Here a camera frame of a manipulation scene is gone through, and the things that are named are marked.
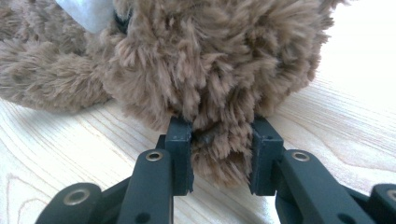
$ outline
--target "light wooden surface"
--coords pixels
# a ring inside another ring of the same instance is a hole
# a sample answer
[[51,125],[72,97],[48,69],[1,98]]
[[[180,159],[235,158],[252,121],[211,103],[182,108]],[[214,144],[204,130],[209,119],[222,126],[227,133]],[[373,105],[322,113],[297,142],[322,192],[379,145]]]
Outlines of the light wooden surface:
[[[354,2],[334,14],[318,77],[270,118],[286,148],[314,153],[342,183],[368,194],[396,183],[396,16],[393,0]],[[0,223],[34,223],[61,189],[102,189],[130,175],[159,133],[115,102],[50,114],[0,101]],[[175,200],[176,223],[278,223],[274,198],[216,189],[196,177]]]

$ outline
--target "teddy bear arm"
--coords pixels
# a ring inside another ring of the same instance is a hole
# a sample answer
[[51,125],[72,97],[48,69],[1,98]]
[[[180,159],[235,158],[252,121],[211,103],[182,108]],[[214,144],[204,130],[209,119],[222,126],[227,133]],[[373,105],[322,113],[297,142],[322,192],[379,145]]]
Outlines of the teddy bear arm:
[[78,111],[105,102],[97,67],[87,56],[63,54],[50,42],[0,42],[0,97],[48,111]]

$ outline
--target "white fabric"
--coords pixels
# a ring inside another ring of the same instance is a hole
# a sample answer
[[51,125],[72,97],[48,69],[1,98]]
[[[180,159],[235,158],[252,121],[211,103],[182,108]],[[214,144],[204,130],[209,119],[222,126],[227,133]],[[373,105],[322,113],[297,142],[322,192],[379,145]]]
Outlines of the white fabric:
[[112,0],[56,0],[76,22],[91,33],[103,30],[113,18]]

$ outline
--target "brown teddy bear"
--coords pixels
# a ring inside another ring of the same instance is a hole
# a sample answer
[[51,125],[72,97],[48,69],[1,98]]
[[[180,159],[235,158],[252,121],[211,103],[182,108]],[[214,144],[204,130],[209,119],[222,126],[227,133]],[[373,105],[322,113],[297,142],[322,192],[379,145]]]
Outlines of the brown teddy bear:
[[114,0],[98,34],[54,0],[0,0],[0,97],[79,111],[114,98],[166,129],[192,122],[192,166],[222,186],[248,182],[254,115],[314,78],[342,0]]

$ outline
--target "black plastic bracket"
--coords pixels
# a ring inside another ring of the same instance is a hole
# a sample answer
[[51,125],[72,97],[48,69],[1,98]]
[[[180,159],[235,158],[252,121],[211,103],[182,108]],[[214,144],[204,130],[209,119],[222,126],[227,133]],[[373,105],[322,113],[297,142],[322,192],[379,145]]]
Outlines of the black plastic bracket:
[[166,150],[154,149],[139,155],[118,224],[173,223],[171,165]]
[[271,181],[275,161],[281,159],[283,139],[268,120],[256,117],[252,124],[252,172],[249,178],[251,194],[273,196],[276,186]]
[[184,196],[192,192],[194,174],[191,168],[191,124],[182,118],[171,118],[164,138],[164,148],[172,158],[174,170],[174,196]]
[[277,169],[282,223],[374,223],[311,153],[287,150]]

